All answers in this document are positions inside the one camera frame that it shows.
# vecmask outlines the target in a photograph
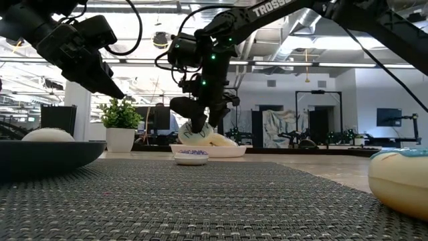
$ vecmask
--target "computer monitor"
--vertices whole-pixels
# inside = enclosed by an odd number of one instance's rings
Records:
[[[376,123],[378,127],[401,127],[401,109],[378,108]]]
[[[148,107],[137,107],[135,111],[140,114],[142,121],[146,122]],[[169,107],[152,106],[148,114],[148,129],[149,130],[169,130],[171,111]]]

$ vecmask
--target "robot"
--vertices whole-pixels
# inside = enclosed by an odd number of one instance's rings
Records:
[[[98,51],[117,41],[105,18],[98,15],[80,23],[58,23],[50,17],[53,13],[69,16],[77,4],[85,5],[86,2],[2,0],[0,35],[15,41],[22,37],[41,57],[61,68],[65,78],[90,92],[123,98],[123,93],[111,79],[111,69]],[[202,69],[201,74],[193,74],[190,80],[186,80],[185,75],[179,82],[183,92],[191,93],[196,100],[178,97],[170,104],[175,112],[191,120],[192,132],[199,133],[203,128],[207,120],[205,108],[210,110],[208,123],[216,127],[230,111],[227,103],[239,105],[238,97],[224,92],[228,85],[229,61],[238,55],[236,46],[253,31],[302,8],[312,9],[335,21],[347,32],[369,33],[428,75],[428,34],[389,9],[387,0],[265,0],[251,7],[229,6],[229,10],[219,13],[194,35],[180,31],[177,36],[172,36],[168,52],[157,58],[167,55],[172,66],[167,68],[170,71],[186,74],[187,68]]]

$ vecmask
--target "white flower pot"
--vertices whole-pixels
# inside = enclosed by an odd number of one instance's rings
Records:
[[[355,138],[354,145],[358,145],[358,146],[365,145],[364,138]]]
[[[113,153],[131,152],[134,135],[134,129],[108,128],[106,133],[107,150]]]

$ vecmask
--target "doorway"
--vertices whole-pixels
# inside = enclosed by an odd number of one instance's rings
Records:
[[[325,143],[327,134],[334,131],[334,106],[315,106],[309,111],[310,138]]]

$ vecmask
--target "grey woven placemat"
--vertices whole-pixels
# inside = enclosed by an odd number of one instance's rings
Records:
[[[428,225],[370,194],[275,163],[106,159],[3,184],[0,240],[27,238],[428,240]]]

